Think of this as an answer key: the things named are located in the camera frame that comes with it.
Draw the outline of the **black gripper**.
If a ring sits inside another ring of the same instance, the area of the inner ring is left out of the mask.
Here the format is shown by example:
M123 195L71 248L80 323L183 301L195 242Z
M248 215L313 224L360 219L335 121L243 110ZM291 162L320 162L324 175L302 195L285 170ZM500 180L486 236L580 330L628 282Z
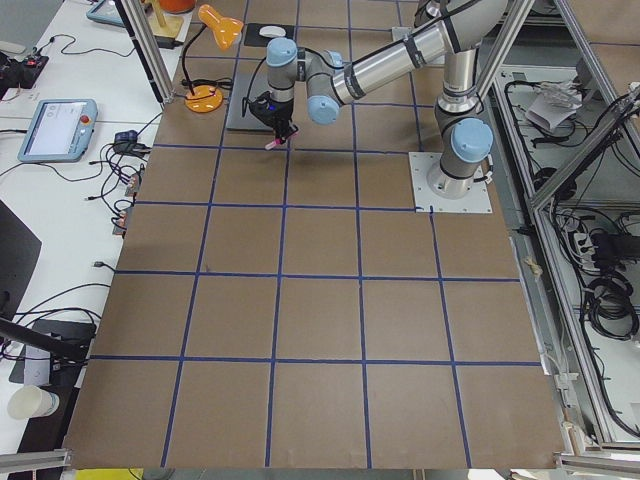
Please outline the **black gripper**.
M274 139L284 138L284 141L288 142L299 132L298 126L293 123L292 119L294 101L277 101L271 95L271 104L273 116L264 124L274 130Z

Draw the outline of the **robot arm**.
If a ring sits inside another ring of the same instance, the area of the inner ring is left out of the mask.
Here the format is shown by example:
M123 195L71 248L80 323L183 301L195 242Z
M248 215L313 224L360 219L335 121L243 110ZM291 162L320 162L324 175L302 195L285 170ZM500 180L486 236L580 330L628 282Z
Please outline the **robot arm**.
M276 147L298 130L293 122L296 84L306 86L310 119L330 125L341 107L441 57L445 67L435 115L444 150L427 182L436 195L461 199L493 145L491 128L475 113L482 99L475 67L483 38L506 7L504 1L442 1L430 14L422 1L409 33L351 62L337 52L320 53L286 37L272 39L265 57L268 89L246 98L245 107L273 131L270 145Z

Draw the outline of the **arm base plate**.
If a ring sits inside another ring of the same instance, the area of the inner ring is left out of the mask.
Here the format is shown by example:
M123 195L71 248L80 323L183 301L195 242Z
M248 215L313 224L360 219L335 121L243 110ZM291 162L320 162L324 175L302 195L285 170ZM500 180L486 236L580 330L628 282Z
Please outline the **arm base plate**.
M448 177L440 165L438 152L409 152L414 209L421 213L492 214L488 192L492 179L492 159L484 172L478 164L474 176L457 180Z

